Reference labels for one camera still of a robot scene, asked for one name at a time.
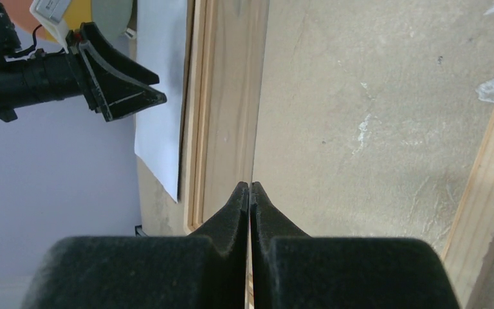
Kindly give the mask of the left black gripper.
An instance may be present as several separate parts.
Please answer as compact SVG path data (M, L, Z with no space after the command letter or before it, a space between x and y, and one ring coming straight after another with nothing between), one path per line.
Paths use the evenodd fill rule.
M6 58L21 49L19 39L0 40L0 119L17 119L15 109L83 95L110 122L167 102L152 87L160 78L128 58L102 35L94 22L80 25L79 55L45 53L16 61Z

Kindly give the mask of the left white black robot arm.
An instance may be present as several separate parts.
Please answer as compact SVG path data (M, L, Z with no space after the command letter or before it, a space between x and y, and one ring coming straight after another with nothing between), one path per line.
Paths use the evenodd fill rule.
M164 104L151 70L114 48L94 22L68 28L62 16L68 1L34 1L30 10L41 24L53 26L62 49L27 49L0 3L0 119L11 122L16 109L83 96L91 111L108 122Z

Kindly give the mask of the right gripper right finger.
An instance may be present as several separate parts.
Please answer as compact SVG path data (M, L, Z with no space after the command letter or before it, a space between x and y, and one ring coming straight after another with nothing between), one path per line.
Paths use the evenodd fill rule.
M439 256L416 238L312 237L250 186L256 308L458 308Z

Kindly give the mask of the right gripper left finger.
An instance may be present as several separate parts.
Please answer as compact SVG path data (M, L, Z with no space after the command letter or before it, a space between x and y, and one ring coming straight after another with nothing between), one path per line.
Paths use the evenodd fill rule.
M243 308L248 184L187 236L79 236L47 251L23 308Z

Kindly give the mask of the wooden picture frame with glass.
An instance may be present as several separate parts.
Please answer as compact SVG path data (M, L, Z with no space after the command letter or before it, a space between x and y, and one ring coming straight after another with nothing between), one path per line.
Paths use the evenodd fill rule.
M204 218L260 182L312 236L444 248L494 108L494 1L217 1Z

